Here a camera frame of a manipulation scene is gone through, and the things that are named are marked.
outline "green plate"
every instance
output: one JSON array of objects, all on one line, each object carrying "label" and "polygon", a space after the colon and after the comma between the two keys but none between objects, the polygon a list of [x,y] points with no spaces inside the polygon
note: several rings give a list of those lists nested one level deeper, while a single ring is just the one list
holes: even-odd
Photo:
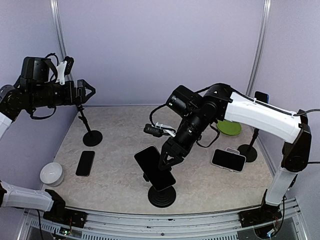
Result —
[{"label": "green plate", "polygon": [[219,121],[217,123],[217,128],[220,130],[221,133],[234,136],[241,133],[241,125],[238,122],[232,122],[232,121]]}]

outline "bowl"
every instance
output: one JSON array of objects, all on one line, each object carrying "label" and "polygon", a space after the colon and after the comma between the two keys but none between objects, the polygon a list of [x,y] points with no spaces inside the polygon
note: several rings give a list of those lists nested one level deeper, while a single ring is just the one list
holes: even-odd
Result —
[{"label": "bowl", "polygon": [[58,186],[64,179],[62,166],[57,162],[48,163],[42,168],[40,179],[50,187]]}]

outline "beige table surface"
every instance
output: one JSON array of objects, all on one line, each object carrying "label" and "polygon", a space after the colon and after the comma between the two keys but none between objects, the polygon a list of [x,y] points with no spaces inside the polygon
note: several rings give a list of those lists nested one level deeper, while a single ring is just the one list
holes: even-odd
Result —
[{"label": "beige table surface", "polygon": [[[264,191],[272,181],[265,159],[255,143],[258,158],[246,163],[241,173],[213,166],[215,149],[237,148],[248,144],[252,130],[242,125],[237,136],[220,135],[210,148],[196,144],[183,163],[173,166],[176,179],[175,202],[167,208],[157,208],[148,201],[151,186],[134,159],[141,149],[155,145],[160,150],[167,137],[153,137],[143,132],[154,106],[88,107],[84,110],[92,130],[103,134],[102,142],[94,147],[83,144],[86,133],[76,118],[59,148],[54,162],[64,171],[63,182],[55,190],[70,207],[127,214],[191,214],[238,209],[261,203]],[[169,108],[159,110],[154,122],[177,128],[181,118]],[[202,144],[208,144],[216,133],[207,128]],[[95,151],[90,176],[76,176],[82,151]]]}]

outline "round black stand base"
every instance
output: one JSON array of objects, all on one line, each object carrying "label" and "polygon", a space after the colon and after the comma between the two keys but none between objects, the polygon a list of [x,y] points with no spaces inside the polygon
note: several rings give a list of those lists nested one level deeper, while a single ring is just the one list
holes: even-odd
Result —
[{"label": "round black stand base", "polygon": [[97,146],[99,143],[101,143],[102,138],[103,138],[101,132],[99,132],[97,130],[93,130],[93,131],[91,131],[91,133],[92,133],[92,137],[90,136],[89,132],[87,132],[83,136],[83,139],[82,139],[84,145],[86,145],[88,147]]},{"label": "round black stand base", "polygon": [[243,144],[238,147],[238,151],[240,155],[245,156],[247,163],[252,163],[257,159],[258,153],[257,150],[252,146],[251,149],[248,151],[249,145]]},{"label": "round black stand base", "polygon": [[153,186],[148,191],[149,202],[157,208],[167,208],[176,200],[176,190],[170,186],[162,191],[157,191]]}]

